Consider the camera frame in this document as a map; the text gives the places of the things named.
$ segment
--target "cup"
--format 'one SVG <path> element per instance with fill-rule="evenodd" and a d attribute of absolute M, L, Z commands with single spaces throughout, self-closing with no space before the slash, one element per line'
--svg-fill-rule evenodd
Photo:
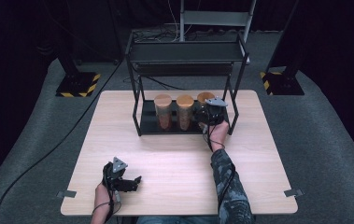
<path fill-rule="evenodd" d="M 205 106 L 205 100 L 215 98 L 215 95 L 209 91 L 203 91 L 197 95 L 197 102 L 199 102 L 200 107 Z"/>
<path fill-rule="evenodd" d="M 157 123 L 164 131 L 169 131 L 172 126 L 171 96 L 159 94 L 154 98 Z"/>
<path fill-rule="evenodd" d="M 187 131 L 191 127 L 193 104 L 193 98 L 187 94 L 177 98 L 177 125 L 182 131 Z"/>

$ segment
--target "hand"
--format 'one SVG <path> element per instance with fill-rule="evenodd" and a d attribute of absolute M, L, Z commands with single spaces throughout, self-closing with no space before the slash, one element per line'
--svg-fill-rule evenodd
<path fill-rule="evenodd" d="M 215 125 L 215 126 L 209 126 L 209 138 L 211 141 L 211 147 L 212 151 L 215 152 L 219 149 L 224 148 L 224 143 L 226 139 L 226 134 L 229 131 L 229 123 L 226 121 L 223 121 L 222 123 Z"/>
<path fill-rule="evenodd" d="M 97 224 L 97 223 L 103 224 L 106 222 L 106 216 L 110 211 L 109 202 L 110 202 L 109 194 L 107 193 L 106 187 L 103 184 L 99 184 L 97 186 L 97 188 L 95 189 L 94 208 L 102 203 L 105 203 L 105 204 L 100 205 L 93 212 L 92 224 Z"/>

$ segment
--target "stand base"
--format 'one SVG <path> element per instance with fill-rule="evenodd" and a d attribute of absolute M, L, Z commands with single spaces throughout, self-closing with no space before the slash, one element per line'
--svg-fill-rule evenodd
<path fill-rule="evenodd" d="M 86 97 L 91 96 L 101 75 L 79 72 L 76 78 L 65 76 L 57 89 L 56 96 Z"/>
<path fill-rule="evenodd" d="M 286 77 L 282 73 L 261 72 L 264 88 L 268 95 L 304 95 L 295 77 Z"/>

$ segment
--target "shelf rack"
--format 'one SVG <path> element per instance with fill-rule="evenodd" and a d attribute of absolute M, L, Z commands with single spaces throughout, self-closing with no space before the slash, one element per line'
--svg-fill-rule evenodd
<path fill-rule="evenodd" d="M 142 77 L 226 77 L 222 99 L 230 93 L 234 108 L 234 120 L 229 129 L 233 133 L 238 119 L 235 96 L 247 63 L 248 51 L 244 38 L 240 33 L 235 41 L 189 41 L 189 42 L 146 42 L 135 43 L 130 35 L 125 58 L 135 97 L 133 119 L 138 135 L 160 133 L 201 133 L 197 121 L 193 119 L 192 126 L 186 132 L 172 128 L 168 132 L 157 127 L 156 112 L 153 100 L 145 98 Z M 232 71 L 236 62 L 241 63 L 234 88 L 231 83 Z M 143 107 L 141 121 L 138 124 L 136 112 L 142 97 Z M 172 103 L 173 111 L 176 102 Z M 173 127 L 176 127 L 176 113 L 173 113 Z"/>

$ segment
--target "yellow and black striped tape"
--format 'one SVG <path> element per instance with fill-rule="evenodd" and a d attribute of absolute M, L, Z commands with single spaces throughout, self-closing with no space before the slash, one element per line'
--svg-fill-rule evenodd
<path fill-rule="evenodd" d="M 282 73 L 271 73 L 272 75 L 282 75 Z M 261 72 L 261 78 L 263 81 L 264 89 L 266 90 L 268 95 L 273 95 L 272 86 L 270 85 L 269 77 L 267 73 Z"/>
<path fill-rule="evenodd" d="M 87 97 L 91 96 L 92 92 L 94 91 L 95 87 L 97 86 L 98 79 L 100 78 L 100 74 L 95 75 L 95 77 L 92 79 L 92 84 L 90 87 L 87 89 L 87 91 L 80 91 L 80 92 L 71 92 L 71 91 L 66 91 L 66 92 L 57 92 L 57 96 L 63 96 L 63 97 Z"/>

